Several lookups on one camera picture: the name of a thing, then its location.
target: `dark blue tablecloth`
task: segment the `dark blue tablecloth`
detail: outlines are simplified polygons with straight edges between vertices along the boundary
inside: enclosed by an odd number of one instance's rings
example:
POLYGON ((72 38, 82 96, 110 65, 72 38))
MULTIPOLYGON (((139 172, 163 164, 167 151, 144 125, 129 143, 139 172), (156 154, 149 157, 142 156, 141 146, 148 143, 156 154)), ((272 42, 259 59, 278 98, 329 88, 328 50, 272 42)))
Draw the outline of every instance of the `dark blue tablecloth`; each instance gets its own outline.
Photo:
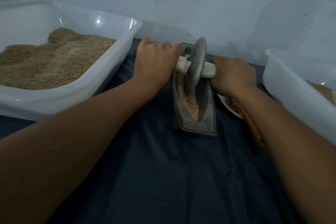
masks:
MULTIPOLYGON (((128 57, 105 90, 133 75, 128 57)), ((263 68, 256 66, 258 86, 263 68)), ((170 129, 170 85, 120 129, 52 223, 303 223, 270 154, 215 97, 217 136, 170 129)), ((0 116, 0 137, 31 124, 0 116)))

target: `person's left hand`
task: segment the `person's left hand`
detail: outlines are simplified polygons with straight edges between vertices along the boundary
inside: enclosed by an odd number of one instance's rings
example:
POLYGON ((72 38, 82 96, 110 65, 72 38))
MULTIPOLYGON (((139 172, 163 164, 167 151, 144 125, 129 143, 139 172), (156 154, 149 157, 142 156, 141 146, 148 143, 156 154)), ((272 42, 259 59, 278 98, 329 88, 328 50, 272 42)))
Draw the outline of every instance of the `person's left hand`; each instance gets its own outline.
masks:
POLYGON ((148 38, 143 39, 136 53, 133 78, 158 93, 169 81, 181 52, 181 44, 171 47, 169 42, 152 43, 148 38))

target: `forearm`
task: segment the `forearm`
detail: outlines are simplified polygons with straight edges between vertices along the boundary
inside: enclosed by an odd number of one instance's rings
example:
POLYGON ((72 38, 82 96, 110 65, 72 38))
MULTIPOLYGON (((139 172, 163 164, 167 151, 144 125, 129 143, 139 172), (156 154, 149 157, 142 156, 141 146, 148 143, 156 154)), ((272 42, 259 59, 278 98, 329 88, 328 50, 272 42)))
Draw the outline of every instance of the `forearm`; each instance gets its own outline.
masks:
POLYGON ((234 98, 260 130, 305 219, 336 222, 336 147, 255 87, 241 89, 234 98))
POLYGON ((124 122, 153 97, 127 83, 0 141, 4 223, 44 223, 85 179, 124 122))

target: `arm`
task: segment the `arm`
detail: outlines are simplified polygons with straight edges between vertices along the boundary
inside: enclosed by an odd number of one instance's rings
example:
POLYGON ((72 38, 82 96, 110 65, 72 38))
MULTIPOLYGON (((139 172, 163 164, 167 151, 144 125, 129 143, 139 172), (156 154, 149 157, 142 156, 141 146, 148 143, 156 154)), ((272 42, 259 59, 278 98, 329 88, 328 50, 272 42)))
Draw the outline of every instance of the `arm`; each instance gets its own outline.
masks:
POLYGON ((253 120, 297 210, 309 223, 335 223, 336 146, 260 91, 247 63, 218 56, 212 62, 217 67, 213 86, 253 120))
POLYGON ((86 178, 124 122, 167 83, 181 45, 138 48, 134 77, 0 141, 3 223, 44 223, 86 178))

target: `pile of grain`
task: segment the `pile of grain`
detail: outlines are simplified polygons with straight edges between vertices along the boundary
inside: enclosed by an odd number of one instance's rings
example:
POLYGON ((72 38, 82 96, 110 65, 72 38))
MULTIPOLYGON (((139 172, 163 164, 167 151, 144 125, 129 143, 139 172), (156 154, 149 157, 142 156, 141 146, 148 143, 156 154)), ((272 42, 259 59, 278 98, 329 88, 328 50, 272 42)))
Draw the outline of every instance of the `pile of grain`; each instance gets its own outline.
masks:
POLYGON ((0 54, 0 85, 45 90, 69 84, 81 77, 115 42, 115 39, 59 28, 50 33, 46 44, 7 46, 0 54))
POLYGON ((195 119, 195 121, 198 121, 199 107, 198 104, 196 103, 195 91, 191 92, 190 94, 185 93, 184 74, 182 73, 178 73, 177 75, 177 86, 178 86, 178 94, 180 95, 182 103, 185 105, 188 112, 195 119))

